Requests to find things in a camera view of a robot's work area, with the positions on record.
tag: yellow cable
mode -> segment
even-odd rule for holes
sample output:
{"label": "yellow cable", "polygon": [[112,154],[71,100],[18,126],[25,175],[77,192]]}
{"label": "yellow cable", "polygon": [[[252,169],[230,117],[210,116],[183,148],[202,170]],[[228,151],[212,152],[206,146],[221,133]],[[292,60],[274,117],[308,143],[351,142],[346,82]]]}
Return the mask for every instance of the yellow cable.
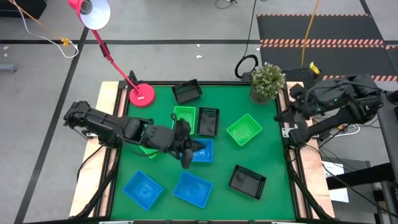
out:
{"label": "yellow cable", "polygon": [[8,0],[10,3],[12,3],[13,5],[15,5],[15,7],[17,7],[18,9],[20,9],[25,15],[29,16],[31,19],[33,19],[36,23],[38,23],[41,27],[43,27],[45,30],[49,31],[54,37],[57,37],[58,39],[60,39],[63,43],[64,47],[67,47],[69,44],[69,38],[63,38],[60,37],[59,35],[55,34],[55,32],[52,31],[52,29],[50,29],[49,27],[47,27],[46,25],[42,24],[41,22],[39,22],[37,19],[33,18],[33,16],[31,16],[28,12],[26,12],[23,8],[21,8],[18,4],[16,4],[14,1],[12,0]]}
{"label": "yellow cable", "polygon": [[315,13],[317,13],[319,2],[320,2],[320,0],[317,0],[317,4],[315,5],[315,9],[312,12],[310,24],[308,25],[307,33],[305,34],[304,44],[303,44],[303,51],[301,53],[301,66],[303,66],[303,64],[304,64],[305,46],[307,44],[308,35],[310,34],[313,18],[315,17]]}

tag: lamp base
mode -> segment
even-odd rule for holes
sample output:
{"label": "lamp base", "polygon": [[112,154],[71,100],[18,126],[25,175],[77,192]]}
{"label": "lamp base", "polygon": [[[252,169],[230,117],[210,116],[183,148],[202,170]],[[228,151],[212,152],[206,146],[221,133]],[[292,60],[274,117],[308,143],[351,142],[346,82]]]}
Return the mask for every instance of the lamp base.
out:
{"label": "lamp base", "polygon": [[137,86],[140,95],[138,95],[134,90],[130,91],[130,102],[136,107],[146,107],[150,106],[155,100],[155,90],[152,86],[148,84],[140,84]]}

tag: green mat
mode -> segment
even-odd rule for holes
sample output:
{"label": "green mat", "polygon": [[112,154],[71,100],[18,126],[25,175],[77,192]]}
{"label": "green mat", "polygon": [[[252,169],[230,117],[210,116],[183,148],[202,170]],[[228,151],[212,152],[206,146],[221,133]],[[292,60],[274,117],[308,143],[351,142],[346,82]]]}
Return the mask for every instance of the green mat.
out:
{"label": "green mat", "polygon": [[[193,162],[187,170],[191,174],[213,183],[213,190],[206,207],[199,208],[174,196],[174,188],[183,172],[180,161],[168,154],[161,154],[153,159],[138,157],[130,151],[142,152],[138,146],[125,145],[121,153],[111,218],[131,220],[294,220],[282,136],[278,123],[273,120],[277,113],[275,101],[265,106],[255,105],[249,99],[250,86],[201,87],[203,90],[201,98],[184,106],[194,106],[197,111],[199,107],[220,109],[218,136],[213,138],[214,162]],[[174,106],[178,106],[171,87],[155,86],[155,90],[156,99],[152,106],[142,109],[129,105],[128,115],[153,118],[156,125],[171,128],[170,114],[173,112]],[[241,147],[227,133],[226,129],[246,113],[249,113],[262,126],[262,131]],[[236,164],[267,178],[260,200],[228,186]],[[142,209],[123,192],[123,187],[137,170],[143,171],[164,188],[148,211]]]}

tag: blue basket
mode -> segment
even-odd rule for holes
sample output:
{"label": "blue basket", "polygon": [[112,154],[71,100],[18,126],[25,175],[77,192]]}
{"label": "blue basket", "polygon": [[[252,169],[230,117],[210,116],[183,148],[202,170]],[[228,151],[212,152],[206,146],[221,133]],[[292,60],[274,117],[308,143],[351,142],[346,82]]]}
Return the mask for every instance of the blue basket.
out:
{"label": "blue basket", "polygon": [[123,192],[148,210],[156,201],[163,188],[141,171],[137,171],[131,180],[124,186]]}
{"label": "blue basket", "polygon": [[182,172],[174,195],[200,208],[205,208],[213,184],[188,172]]}
{"label": "blue basket", "polygon": [[192,162],[213,162],[213,140],[212,139],[195,139],[206,146],[204,149],[200,149],[193,153]]}

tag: lamp shade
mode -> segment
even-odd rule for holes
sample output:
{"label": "lamp shade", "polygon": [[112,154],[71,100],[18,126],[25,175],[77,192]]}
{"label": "lamp shade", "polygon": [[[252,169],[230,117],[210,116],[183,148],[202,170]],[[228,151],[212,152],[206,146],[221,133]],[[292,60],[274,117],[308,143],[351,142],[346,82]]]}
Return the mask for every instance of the lamp shade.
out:
{"label": "lamp shade", "polygon": [[80,21],[89,29],[102,29],[111,18],[108,0],[68,0]]}

